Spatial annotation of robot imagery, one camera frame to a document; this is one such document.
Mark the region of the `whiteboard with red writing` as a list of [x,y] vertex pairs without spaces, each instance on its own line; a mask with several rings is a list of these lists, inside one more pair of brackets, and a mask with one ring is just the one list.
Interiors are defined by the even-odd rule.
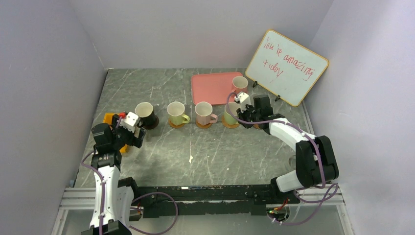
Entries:
[[326,58],[274,30],[268,30],[245,75],[297,107],[328,66]]

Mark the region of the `yellow plastic bin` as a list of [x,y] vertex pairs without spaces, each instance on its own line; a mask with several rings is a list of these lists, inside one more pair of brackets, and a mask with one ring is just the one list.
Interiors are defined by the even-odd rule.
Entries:
[[[113,118],[114,113],[105,113],[104,118],[102,120],[102,123],[107,123],[107,124],[111,124],[112,123],[112,118]],[[128,145],[124,145],[121,149],[120,152],[121,153],[127,153],[129,150],[129,146]]]

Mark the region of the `pink mug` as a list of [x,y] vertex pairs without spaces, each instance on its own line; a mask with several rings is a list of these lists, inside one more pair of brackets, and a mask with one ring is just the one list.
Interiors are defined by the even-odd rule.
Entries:
[[247,92],[248,87],[248,80],[243,76],[236,76],[232,80],[232,88],[231,91],[238,94],[240,92]]
[[202,126],[216,123],[218,116],[213,113],[210,103],[202,101],[195,105],[196,122]]

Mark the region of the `black mug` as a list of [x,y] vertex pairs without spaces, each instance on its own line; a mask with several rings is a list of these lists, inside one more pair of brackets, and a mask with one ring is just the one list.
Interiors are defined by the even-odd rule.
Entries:
[[154,107],[149,102],[141,102],[135,108],[139,117],[138,127],[146,130],[154,129],[159,124],[159,118],[155,115]]

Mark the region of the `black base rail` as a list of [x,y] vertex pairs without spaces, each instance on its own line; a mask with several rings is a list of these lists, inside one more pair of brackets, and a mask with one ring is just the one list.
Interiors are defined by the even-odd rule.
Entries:
[[239,214],[265,215],[267,210],[282,205],[298,204],[293,192],[280,192],[274,184],[226,186],[163,186],[132,185],[133,206],[143,208],[144,218],[174,215]]

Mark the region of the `pink serving tray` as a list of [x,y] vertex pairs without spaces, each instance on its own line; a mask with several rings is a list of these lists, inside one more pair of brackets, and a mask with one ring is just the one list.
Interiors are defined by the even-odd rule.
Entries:
[[232,90],[232,80],[241,76],[240,72],[198,74],[191,77],[192,100],[196,105],[205,101],[211,105],[225,104]]

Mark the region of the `green mug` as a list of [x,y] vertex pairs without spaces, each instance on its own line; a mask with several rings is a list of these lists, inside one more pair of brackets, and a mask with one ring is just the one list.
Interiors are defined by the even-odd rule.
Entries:
[[237,126],[239,123],[234,118],[237,117],[237,110],[240,108],[240,104],[236,102],[229,102],[227,105],[225,105],[225,111],[223,114],[223,123],[225,123],[227,126],[233,127]]
[[190,122],[190,117],[185,114],[185,106],[181,102],[174,101],[170,103],[167,106],[167,112],[169,114],[169,121],[174,126],[180,126]]

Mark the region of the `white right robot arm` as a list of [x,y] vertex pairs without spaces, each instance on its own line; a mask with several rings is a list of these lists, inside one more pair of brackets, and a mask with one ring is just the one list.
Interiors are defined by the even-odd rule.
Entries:
[[288,192],[314,186],[339,177],[339,169],[330,139],[301,130],[281,114],[275,114],[267,95],[250,98],[240,92],[234,96],[240,105],[235,119],[245,128],[256,127],[282,140],[295,152],[295,169],[273,179],[269,197],[275,203],[287,198]]

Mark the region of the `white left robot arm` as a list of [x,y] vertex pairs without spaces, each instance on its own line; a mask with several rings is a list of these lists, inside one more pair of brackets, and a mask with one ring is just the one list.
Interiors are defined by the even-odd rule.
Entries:
[[111,123],[100,123],[91,129],[95,141],[91,163],[94,172],[95,203],[89,229],[84,235],[129,235],[130,206],[140,199],[135,181],[120,179],[125,145],[141,148],[146,134],[138,127],[139,117],[133,112],[114,114]]

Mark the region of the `light wooden coaster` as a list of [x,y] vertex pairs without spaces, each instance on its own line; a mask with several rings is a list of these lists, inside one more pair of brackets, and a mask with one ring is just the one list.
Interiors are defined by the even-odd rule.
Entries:
[[179,128],[182,128],[182,127],[184,127],[184,125],[185,125],[185,123],[182,123],[182,124],[180,124],[180,125],[175,125],[171,120],[168,120],[168,123],[169,123],[169,125],[172,127],[172,128],[174,128],[174,129],[179,129]]
[[202,124],[200,124],[199,122],[197,122],[197,121],[195,121],[195,124],[196,124],[196,126],[197,127],[199,127],[200,129],[208,129],[208,128],[210,128],[211,126],[212,126],[212,123],[208,123],[208,124],[206,124],[206,125],[202,125]]

